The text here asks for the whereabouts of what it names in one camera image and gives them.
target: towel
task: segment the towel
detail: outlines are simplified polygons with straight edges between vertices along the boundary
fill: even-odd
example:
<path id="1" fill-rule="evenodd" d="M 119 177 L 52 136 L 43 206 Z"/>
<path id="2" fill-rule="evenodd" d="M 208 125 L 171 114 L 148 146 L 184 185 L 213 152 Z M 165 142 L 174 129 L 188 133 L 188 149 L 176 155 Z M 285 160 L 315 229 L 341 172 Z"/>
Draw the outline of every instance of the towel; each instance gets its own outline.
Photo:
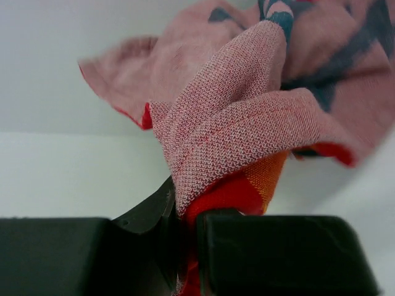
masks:
<path id="1" fill-rule="evenodd" d="M 202 1 L 159 37 L 80 63 L 93 91 L 153 127 L 177 213 L 264 213 L 290 152 L 353 167 L 395 119 L 395 0 Z M 178 294 L 199 295 L 193 244 Z"/>

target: pink cloth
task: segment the pink cloth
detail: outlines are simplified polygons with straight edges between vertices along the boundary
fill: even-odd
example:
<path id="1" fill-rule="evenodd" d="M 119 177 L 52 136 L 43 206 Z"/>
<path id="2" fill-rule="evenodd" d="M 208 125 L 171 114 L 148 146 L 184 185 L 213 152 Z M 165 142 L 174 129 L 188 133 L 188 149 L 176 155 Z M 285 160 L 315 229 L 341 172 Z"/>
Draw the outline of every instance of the pink cloth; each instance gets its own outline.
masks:
<path id="1" fill-rule="evenodd" d="M 182 216 L 216 181 L 282 150 L 366 157 L 395 119 L 394 24 L 394 0 L 202 1 L 162 36 L 80 67 L 114 108 L 143 128 L 152 119 Z"/>

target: white surface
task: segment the white surface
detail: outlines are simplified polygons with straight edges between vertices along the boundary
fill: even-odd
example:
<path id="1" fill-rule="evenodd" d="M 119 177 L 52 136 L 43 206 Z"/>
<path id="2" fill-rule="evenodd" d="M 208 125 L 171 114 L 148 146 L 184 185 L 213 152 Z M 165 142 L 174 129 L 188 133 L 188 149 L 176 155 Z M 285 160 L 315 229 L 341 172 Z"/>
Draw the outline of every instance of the white surface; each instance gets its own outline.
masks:
<path id="1" fill-rule="evenodd" d="M 0 1 L 0 216 L 115 217 L 162 184 L 168 169 L 153 135 L 100 101 L 77 60 L 131 35 L 159 33 L 191 2 Z M 392 133 L 358 170 L 290 160 L 268 210 L 347 219 L 390 296 L 394 148 Z"/>

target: patterned cloth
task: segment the patterned cloth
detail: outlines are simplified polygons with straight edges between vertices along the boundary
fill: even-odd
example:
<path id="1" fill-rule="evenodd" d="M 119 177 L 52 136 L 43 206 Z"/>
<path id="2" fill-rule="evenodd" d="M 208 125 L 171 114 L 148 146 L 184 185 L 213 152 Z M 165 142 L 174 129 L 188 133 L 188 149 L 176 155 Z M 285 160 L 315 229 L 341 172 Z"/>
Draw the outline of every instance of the patterned cloth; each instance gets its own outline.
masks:
<path id="1" fill-rule="evenodd" d="M 116 110 L 153 126 L 193 227 L 211 208 L 263 213 L 290 151 L 366 157 L 395 119 L 394 32 L 395 0 L 202 1 L 161 37 L 80 67 Z M 188 296 L 199 295 L 191 254 Z"/>

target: cloth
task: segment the cloth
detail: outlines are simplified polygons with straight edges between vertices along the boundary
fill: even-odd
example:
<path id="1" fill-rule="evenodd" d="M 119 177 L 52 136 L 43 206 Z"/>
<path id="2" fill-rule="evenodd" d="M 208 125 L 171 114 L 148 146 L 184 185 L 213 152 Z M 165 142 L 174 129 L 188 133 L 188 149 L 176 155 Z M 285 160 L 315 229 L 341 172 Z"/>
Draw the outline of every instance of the cloth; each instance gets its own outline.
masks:
<path id="1" fill-rule="evenodd" d="M 80 64 L 96 94 L 153 126 L 190 228 L 199 213 L 265 211 L 286 156 L 312 150 L 347 166 L 395 118 L 395 0 L 203 1 L 160 37 Z M 199 295 L 188 255 L 179 294 Z"/>

